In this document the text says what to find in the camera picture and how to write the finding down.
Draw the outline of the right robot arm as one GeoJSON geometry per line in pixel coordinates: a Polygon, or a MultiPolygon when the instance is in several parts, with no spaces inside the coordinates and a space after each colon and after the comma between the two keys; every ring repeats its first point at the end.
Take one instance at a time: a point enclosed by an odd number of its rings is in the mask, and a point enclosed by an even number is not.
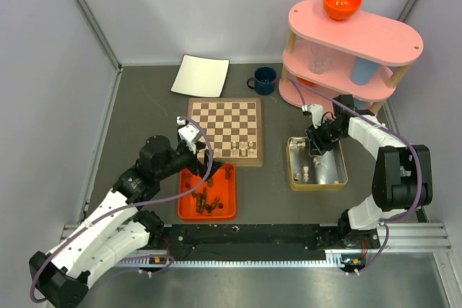
{"type": "Polygon", "coordinates": [[[394,221],[432,202],[430,150],[412,145],[380,123],[370,110],[359,110],[354,98],[343,94],[332,99],[332,118],[319,104],[303,105],[312,124],[306,130],[310,154],[322,156],[344,138],[360,143],[375,160],[371,194],[345,210],[337,224],[337,239],[353,247],[382,221],[394,221]]]}

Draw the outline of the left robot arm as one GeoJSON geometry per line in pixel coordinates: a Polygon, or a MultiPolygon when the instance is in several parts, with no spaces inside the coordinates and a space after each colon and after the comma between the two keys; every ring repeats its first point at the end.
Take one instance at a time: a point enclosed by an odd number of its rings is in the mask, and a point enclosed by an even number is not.
{"type": "Polygon", "coordinates": [[[223,165],[208,136],[191,125],[178,131],[178,146],[157,135],[147,139],[134,166],[121,174],[100,205],[64,241],[29,260],[30,299],[54,307],[76,307],[112,267],[133,251],[159,246],[161,221],[145,206],[169,203],[193,192],[157,198],[160,183],[183,170],[206,179],[223,165]]]}

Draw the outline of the white tall piece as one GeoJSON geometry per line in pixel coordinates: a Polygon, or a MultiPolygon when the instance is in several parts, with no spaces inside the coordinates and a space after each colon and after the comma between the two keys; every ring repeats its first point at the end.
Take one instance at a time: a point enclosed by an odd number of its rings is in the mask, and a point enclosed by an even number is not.
{"type": "Polygon", "coordinates": [[[240,143],[240,155],[241,157],[247,157],[247,150],[248,150],[248,143],[241,142],[240,143]]]}

